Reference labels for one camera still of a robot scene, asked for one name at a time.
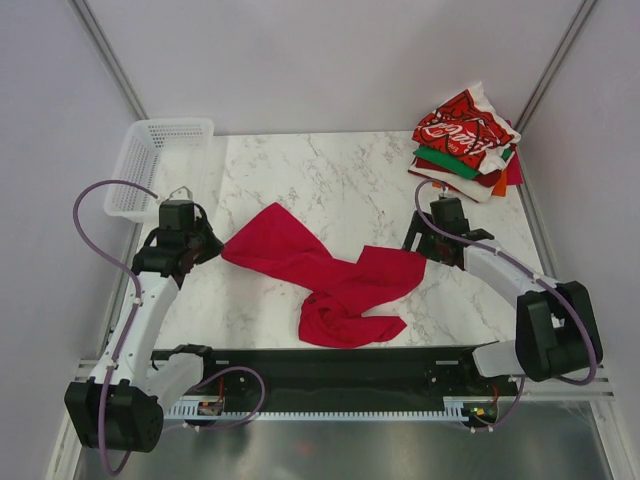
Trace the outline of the crimson red t shirt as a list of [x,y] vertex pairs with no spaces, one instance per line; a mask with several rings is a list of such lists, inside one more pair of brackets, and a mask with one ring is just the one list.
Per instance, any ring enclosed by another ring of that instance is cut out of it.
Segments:
[[366,313],[412,292],[427,265],[418,253],[375,246],[365,246],[354,263],[337,259],[277,203],[240,229],[226,243],[222,257],[310,290],[300,308],[299,339],[342,349],[397,337],[406,328],[400,316]]

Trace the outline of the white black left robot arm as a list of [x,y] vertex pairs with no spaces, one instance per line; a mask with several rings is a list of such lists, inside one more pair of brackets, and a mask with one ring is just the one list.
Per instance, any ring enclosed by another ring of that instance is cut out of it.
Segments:
[[158,224],[131,263],[109,260],[133,291],[88,378],[71,382],[65,392],[82,446],[148,453],[159,441],[166,412],[182,395],[216,388],[220,371],[211,348],[184,344],[156,351],[154,346],[187,275],[223,249],[199,204],[169,198],[158,203]]

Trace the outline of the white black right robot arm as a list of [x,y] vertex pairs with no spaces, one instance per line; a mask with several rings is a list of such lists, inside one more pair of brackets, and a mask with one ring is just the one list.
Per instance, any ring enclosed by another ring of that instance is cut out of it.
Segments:
[[458,198],[442,196],[429,212],[417,207],[402,248],[482,280],[515,310],[515,338],[474,347],[472,360],[458,368],[465,391],[481,393],[505,375],[594,380],[603,349],[586,287],[537,273],[492,234],[471,229]]

